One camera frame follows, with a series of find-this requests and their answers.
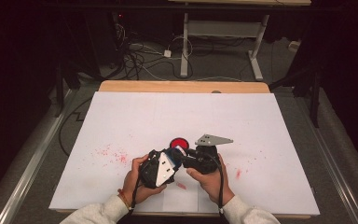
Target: white lab coat sleeve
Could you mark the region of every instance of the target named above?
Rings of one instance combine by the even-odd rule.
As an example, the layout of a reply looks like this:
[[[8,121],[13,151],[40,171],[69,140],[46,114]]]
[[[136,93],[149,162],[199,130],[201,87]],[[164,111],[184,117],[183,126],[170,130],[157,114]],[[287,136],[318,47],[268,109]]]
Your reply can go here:
[[[76,210],[61,224],[115,224],[128,213],[126,204],[117,195],[114,195],[106,203],[93,203]]]
[[[223,207],[223,212],[230,224],[280,223],[271,213],[249,206],[237,195]]]

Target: hand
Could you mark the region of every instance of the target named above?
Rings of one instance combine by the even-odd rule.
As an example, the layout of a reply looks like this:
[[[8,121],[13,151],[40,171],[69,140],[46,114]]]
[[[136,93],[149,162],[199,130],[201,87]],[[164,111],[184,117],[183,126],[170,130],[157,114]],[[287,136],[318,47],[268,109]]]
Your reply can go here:
[[[142,164],[142,162],[147,160],[147,156],[148,155],[144,155],[142,158],[133,159],[131,170],[127,173],[126,178],[124,179],[123,193],[129,205],[132,204],[132,193],[135,189],[136,180],[138,179],[139,166]],[[141,203],[144,200],[146,200],[148,197],[154,194],[161,193],[166,188],[167,188],[166,185],[162,185],[155,189],[149,189],[146,188],[145,186],[140,186],[137,189],[135,201],[136,203]]]
[[[222,164],[224,185],[223,185],[223,206],[226,205],[235,194],[232,192],[228,185],[227,170],[223,162],[222,156],[219,154],[219,160]],[[220,190],[220,172],[216,169],[213,173],[203,175],[196,169],[188,168],[187,173],[195,180],[200,182],[201,187],[209,194],[209,198],[212,202],[218,204],[219,202],[219,190]]]

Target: white paper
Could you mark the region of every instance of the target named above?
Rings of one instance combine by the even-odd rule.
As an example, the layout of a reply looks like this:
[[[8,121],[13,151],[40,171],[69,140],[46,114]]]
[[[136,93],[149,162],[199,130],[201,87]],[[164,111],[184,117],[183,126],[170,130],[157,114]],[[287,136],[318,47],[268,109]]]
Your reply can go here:
[[[131,160],[176,137],[195,148],[205,133],[217,146],[229,184],[248,204],[281,215],[319,215],[310,185],[269,93],[96,92],[50,209],[103,203],[122,188]],[[182,167],[175,183],[136,212],[216,213],[217,205]]]

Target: dark background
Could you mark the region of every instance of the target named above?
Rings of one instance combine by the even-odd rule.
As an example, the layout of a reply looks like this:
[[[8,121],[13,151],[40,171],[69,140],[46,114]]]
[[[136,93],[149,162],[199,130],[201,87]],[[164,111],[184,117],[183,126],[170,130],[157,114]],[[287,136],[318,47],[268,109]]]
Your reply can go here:
[[[345,2],[350,3],[350,7],[345,7],[341,15],[318,17],[312,23],[306,16],[271,16],[265,38],[274,41],[285,36],[298,40],[310,25],[308,38],[303,39],[291,71],[315,58],[323,59],[322,86],[358,150],[358,1]],[[322,7],[342,3],[344,1],[337,0],[312,2]],[[149,17],[148,23],[156,25],[145,29],[145,15],[149,12],[127,13],[123,22],[133,30],[162,41],[170,40],[181,30],[181,16],[178,19],[175,14],[164,13]],[[68,13],[67,20],[73,34],[67,32],[60,12],[47,11],[37,1],[0,0],[0,179],[48,110],[51,104],[48,93],[55,85],[59,62],[71,62],[71,66],[63,69],[69,82],[75,70],[99,73],[99,61],[90,44],[92,36],[85,29],[84,15]],[[294,85],[309,87],[311,83],[308,78],[301,78]]]

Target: floor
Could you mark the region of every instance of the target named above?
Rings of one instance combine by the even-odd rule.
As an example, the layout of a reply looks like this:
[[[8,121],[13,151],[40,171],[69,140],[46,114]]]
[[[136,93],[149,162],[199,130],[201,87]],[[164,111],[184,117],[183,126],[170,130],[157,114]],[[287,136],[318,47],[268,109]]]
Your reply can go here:
[[[193,51],[189,57],[191,77],[197,81],[248,81],[255,78],[246,52],[252,48],[253,39],[194,39]],[[295,53],[288,50],[289,40],[273,44],[263,43],[257,56],[264,82],[267,84],[284,77]],[[156,43],[139,41],[131,45],[131,54],[126,69],[112,79],[128,78],[140,80],[179,80],[181,56],[172,44],[172,58],[160,59],[166,49]],[[136,61],[142,63],[142,70],[136,73]],[[102,75],[110,74],[115,67],[102,66]],[[59,223],[67,214],[48,210],[49,202],[60,180],[62,170],[76,141],[82,125],[82,118],[88,110],[88,99],[98,90],[98,82],[85,74],[79,74],[81,87],[68,91],[64,114],[55,118],[56,105],[52,105],[45,118],[40,121],[7,175],[0,184],[0,215],[27,172],[27,166],[37,157],[37,163],[28,182],[28,188],[21,194],[18,207],[11,207],[10,216],[0,223]],[[280,219],[281,223],[358,223],[358,155],[345,133],[327,96],[321,91],[319,110],[320,128],[315,129],[308,118],[309,99],[295,98],[291,88],[273,91],[286,126],[295,144],[298,157],[304,167],[321,214],[310,219]],[[59,128],[51,129],[54,124]],[[217,218],[190,217],[131,217],[121,223],[220,223]]]

